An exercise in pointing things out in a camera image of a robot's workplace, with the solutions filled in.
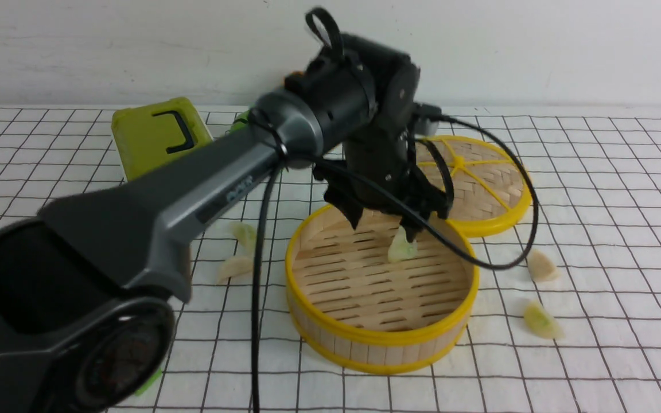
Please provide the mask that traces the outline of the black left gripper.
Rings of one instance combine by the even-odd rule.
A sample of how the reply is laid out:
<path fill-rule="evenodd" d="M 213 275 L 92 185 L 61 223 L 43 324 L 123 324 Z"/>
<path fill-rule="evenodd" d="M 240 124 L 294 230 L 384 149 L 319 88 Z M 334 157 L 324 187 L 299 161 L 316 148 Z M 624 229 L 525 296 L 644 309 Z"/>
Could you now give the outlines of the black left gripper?
<path fill-rule="evenodd" d="M 329 163 L 356 176 L 363 176 L 394 196 L 425 222 L 435 214 L 447 219 L 452 196 L 433 185 L 415 162 L 415 150 L 409 149 L 406 133 L 390 134 L 369 125 L 352 133 L 342 143 L 345 157 Z M 414 243 L 423 230 L 411 214 L 359 180 L 347 177 L 328 166 L 316 164 L 314 178 L 328 184 L 324 200 L 341 212 L 356 230 L 365 210 L 401 216 L 407 243 Z"/>

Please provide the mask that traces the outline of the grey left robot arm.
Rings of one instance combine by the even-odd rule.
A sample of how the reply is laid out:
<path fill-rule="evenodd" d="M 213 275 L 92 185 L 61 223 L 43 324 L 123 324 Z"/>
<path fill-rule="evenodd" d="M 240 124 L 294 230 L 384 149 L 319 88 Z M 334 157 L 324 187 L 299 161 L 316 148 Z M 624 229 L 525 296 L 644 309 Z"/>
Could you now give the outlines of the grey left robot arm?
<path fill-rule="evenodd" d="M 343 143 L 347 162 L 315 172 L 349 221 L 401 203 L 445 217 L 402 138 L 419 76 L 409 55 L 342 34 L 233 133 L 0 228 L 0 412 L 101 412 L 133 395 L 170 348 L 169 298 L 191 298 L 191 241 L 280 167 Z"/>

